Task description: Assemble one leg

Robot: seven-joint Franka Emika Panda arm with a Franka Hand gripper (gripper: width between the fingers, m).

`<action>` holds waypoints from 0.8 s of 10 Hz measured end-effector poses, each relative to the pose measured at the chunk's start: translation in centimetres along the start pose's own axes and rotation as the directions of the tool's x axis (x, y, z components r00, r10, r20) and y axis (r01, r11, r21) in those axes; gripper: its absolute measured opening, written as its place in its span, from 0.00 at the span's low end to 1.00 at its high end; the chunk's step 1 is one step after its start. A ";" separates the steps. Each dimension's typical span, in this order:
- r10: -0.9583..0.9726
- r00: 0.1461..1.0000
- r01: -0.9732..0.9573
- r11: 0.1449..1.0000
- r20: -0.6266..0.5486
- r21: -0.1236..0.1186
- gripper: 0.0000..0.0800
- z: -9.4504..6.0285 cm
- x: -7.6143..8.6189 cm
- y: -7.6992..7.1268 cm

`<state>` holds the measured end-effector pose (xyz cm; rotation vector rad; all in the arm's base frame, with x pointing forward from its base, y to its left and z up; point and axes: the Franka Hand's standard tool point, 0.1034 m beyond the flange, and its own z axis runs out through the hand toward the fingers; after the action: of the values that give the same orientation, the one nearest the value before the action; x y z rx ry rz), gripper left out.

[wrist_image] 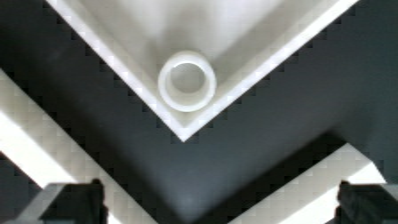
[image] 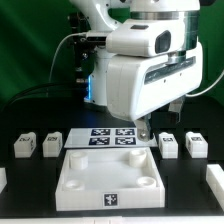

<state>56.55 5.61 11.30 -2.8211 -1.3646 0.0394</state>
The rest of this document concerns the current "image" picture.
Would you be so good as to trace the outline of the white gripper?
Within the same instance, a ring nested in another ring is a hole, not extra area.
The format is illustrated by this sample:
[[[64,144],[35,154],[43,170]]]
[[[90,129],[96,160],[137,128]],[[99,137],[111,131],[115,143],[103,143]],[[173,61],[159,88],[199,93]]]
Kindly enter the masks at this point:
[[[107,108],[112,116],[135,121],[139,140],[151,140],[151,112],[168,104],[171,121],[178,123],[185,94],[202,80],[203,49],[200,43],[186,59],[168,65],[168,56],[140,58],[113,56],[106,77]]]

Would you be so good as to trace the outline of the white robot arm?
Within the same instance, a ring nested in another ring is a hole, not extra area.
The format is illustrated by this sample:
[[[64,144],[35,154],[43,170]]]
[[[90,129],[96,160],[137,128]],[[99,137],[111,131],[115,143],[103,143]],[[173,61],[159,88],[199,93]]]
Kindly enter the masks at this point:
[[[151,113],[182,102],[202,81],[199,0],[69,0],[90,25],[90,101],[153,138]]]

